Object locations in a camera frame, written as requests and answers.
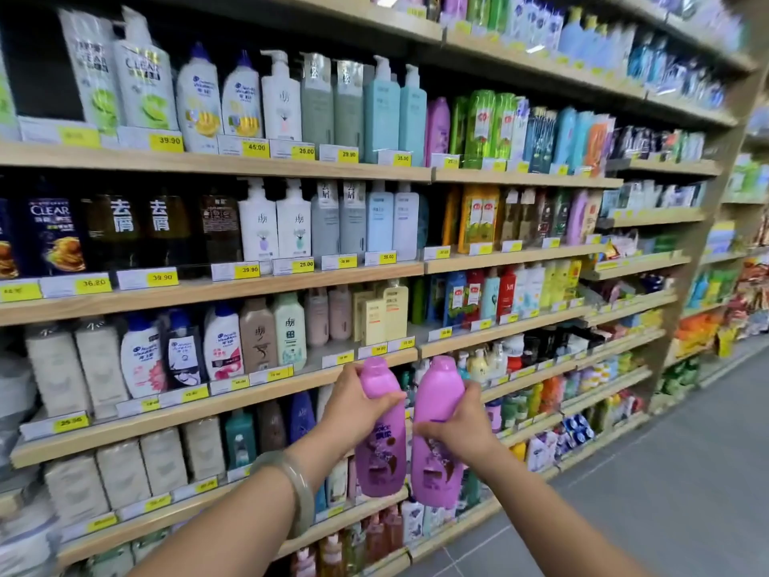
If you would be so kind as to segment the person's right hand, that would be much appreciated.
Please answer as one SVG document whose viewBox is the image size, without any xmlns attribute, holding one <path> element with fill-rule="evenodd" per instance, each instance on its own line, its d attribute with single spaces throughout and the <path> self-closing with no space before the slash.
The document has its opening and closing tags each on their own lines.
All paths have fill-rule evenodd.
<svg viewBox="0 0 769 577">
<path fill-rule="evenodd" d="M 465 393 L 455 411 L 446 421 L 450 431 L 440 442 L 473 471 L 483 473 L 496 456 L 505 455 L 505 446 L 495 436 L 481 403 L 481 387 L 475 381 L 466 385 Z"/>
</svg>

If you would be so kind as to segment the purple shampoo bottle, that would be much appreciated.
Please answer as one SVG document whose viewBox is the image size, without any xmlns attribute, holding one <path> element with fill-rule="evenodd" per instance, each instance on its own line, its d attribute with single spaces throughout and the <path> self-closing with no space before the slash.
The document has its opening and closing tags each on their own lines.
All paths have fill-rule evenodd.
<svg viewBox="0 0 769 577">
<path fill-rule="evenodd" d="M 437 355 L 421 379 L 415 397 L 413 425 L 445 423 L 465 394 L 455 359 Z M 411 492 L 426 507 L 454 508 L 461 491 L 463 465 L 445 446 L 414 434 L 411 449 Z"/>
<path fill-rule="evenodd" d="M 366 358 L 360 372 L 363 392 L 378 399 L 401 391 L 382 356 Z M 401 490 L 407 472 L 405 395 L 383 413 L 354 450 L 356 475 L 363 495 L 383 498 Z"/>
</svg>

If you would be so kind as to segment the pale yellow bottle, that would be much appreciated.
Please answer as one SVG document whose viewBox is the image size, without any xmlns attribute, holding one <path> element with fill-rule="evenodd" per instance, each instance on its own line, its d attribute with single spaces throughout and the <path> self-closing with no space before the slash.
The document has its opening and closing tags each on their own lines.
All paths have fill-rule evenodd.
<svg viewBox="0 0 769 577">
<path fill-rule="evenodd" d="M 407 336 L 409 288 L 403 278 L 393 278 L 377 284 L 376 298 L 384 301 L 385 340 L 394 341 Z"/>
</svg>

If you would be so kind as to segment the row of blue red bottles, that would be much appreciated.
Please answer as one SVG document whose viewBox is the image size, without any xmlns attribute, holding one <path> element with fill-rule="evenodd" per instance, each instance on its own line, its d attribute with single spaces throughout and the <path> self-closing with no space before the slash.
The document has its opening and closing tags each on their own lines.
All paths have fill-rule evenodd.
<svg viewBox="0 0 769 577">
<path fill-rule="evenodd" d="M 563 311 L 578 305 L 581 271 L 581 258 L 560 258 L 412 278 L 409 320 L 457 330 Z"/>
</svg>

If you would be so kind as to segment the white bottle red label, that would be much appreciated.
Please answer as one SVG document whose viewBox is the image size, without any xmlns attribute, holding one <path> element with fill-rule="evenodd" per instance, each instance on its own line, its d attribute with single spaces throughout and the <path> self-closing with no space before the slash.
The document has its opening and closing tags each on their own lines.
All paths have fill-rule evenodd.
<svg viewBox="0 0 769 577">
<path fill-rule="evenodd" d="M 233 306 L 217 301 L 205 319 L 203 352 L 209 381 L 245 374 L 240 320 Z"/>
</svg>

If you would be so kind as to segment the light blue bottle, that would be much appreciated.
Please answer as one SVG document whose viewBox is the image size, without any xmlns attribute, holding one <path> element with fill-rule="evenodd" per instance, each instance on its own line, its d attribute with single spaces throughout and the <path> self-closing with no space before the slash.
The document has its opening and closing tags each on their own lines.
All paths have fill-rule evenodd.
<svg viewBox="0 0 769 577">
<path fill-rule="evenodd" d="M 374 180 L 367 194 L 367 252 L 393 249 L 395 194 L 385 180 Z"/>
<path fill-rule="evenodd" d="M 410 182 L 399 182 L 394 196 L 392 244 L 398 261 L 414 261 L 418 256 L 419 194 Z"/>
</svg>

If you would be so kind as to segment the white pump bottle purple flower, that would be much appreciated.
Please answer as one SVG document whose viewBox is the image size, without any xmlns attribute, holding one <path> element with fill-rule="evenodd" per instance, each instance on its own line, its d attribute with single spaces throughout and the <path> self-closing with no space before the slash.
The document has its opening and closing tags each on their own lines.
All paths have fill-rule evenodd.
<svg viewBox="0 0 769 577">
<path fill-rule="evenodd" d="M 276 202 L 267 199 L 264 180 L 247 178 L 247 197 L 238 201 L 245 261 L 272 261 L 278 256 Z"/>
</svg>

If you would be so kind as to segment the row of green bottles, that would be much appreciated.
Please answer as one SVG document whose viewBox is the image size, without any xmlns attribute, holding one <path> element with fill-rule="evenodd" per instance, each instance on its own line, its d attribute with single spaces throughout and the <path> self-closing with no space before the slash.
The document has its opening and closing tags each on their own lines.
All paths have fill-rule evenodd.
<svg viewBox="0 0 769 577">
<path fill-rule="evenodd" d="M 449 153 L 459 155 L 459 166 L 481 169 L 484 160 L 509 160 L 513 128 L 522 97 L 512 93 L 476 90 L 451 103 Z"/>
</svg>

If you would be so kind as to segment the grey green shampoo bottle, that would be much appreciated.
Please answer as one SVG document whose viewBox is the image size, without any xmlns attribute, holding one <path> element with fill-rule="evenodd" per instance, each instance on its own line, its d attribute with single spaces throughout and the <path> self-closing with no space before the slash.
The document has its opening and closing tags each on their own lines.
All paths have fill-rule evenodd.
<svg viewBox="0 0 769 577">
<path fill-rule="evenodd" d="M 302 53 L 302 139 L 334 144 L 332 62 L 319 53 Z"/>
<path fill-rule="evenodd" d="M 336 144 L 364 152 L 364 66 L 351 60 L 335 61 L 334 139 Z"/>
</svg>

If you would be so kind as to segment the wooden shelving unit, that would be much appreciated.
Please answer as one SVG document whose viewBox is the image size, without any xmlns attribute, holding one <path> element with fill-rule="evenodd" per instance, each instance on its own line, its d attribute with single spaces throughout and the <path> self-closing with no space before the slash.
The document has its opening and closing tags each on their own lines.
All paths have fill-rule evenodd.
<svg viewBox="0 0 769 577">
<path fill-rule="evenodd" d="M 769 0 L 0 0 L 0 520 L 124 572 L 370 357 L 557 476 L 715 333 L 767 68 Z"/>
</svg>

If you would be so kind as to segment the row of blue orange bottles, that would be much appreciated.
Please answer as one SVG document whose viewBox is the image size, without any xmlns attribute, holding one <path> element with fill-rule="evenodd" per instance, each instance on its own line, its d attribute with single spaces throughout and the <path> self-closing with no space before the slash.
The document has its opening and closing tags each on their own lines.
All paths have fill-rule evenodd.
<svg viewBox="0 0 769 577">
<path fill-rule="evenodd" d="M 505 115 L 500 139 L 510 144 L 508 171 L 603 178 L 614 132 L 615 116 L 575 107 L 560 110 L 532 106 L 515 96 L 512 112 Z"/>
</svg>

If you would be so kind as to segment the white pump bottle pink flower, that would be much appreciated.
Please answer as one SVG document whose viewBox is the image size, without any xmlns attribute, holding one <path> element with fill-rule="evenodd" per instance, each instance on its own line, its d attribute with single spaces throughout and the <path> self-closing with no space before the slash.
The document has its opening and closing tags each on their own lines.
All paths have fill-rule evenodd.
<svg viewBox="0 0 769 577">
<path fill-rule="evenodd" d="M 272 73 L 262 77 L 264 130 L 268 140 L 302 141 L 301 84 L 290 75 L 283 50 L 261 50 L 272 59 Z"/>
</svg>

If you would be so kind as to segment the white bottle yellow label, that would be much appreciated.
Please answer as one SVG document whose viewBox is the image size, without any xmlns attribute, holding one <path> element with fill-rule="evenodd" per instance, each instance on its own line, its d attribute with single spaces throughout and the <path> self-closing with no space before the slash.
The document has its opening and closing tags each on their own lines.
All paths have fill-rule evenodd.
<svg viewBox="0 0 769 577">
<path fill-rule="evenodd" d="M 246 50 L 241 50 L 236 67 L 226 76 L 221 110 L 228 136 L 264 139 L 260 80 Z"/>
<path fill-rule="evenodd" d="M 175 83 L 178 124 L 185 150 L 218 154 L 217 137 L 224 133 L 217 68 L 200 41 L 178 71 Z"/>
</svg>

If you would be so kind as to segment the row of pale blue bottles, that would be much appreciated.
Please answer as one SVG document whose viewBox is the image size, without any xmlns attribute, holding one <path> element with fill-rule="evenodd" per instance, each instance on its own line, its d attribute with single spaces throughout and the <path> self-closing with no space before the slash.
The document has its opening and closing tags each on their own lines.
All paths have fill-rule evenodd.
<svg viewBox="0 0 769 577">
<path fill-rule="evenodd" d="M 638 30 L 602 21 L 582 6 L 560 9 L 544 0 L 500 0 L 497 31 L 514 48 L 615 78 L 630 77 Z"/>
</svg>

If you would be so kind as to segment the white green refill pouch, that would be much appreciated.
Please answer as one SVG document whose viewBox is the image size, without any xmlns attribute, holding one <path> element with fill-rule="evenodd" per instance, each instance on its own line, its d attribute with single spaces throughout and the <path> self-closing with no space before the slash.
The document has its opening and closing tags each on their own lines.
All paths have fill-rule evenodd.
<svg viewBox="0 0 769 577">
<path fill-rule="evenodd" d="M 113 24 L 108 18 L 81 10 L 58 8 L 57 15 L 78 88 L 85 121 L 117 138 L 124 124 L 116 74 Z"/>
</svg>

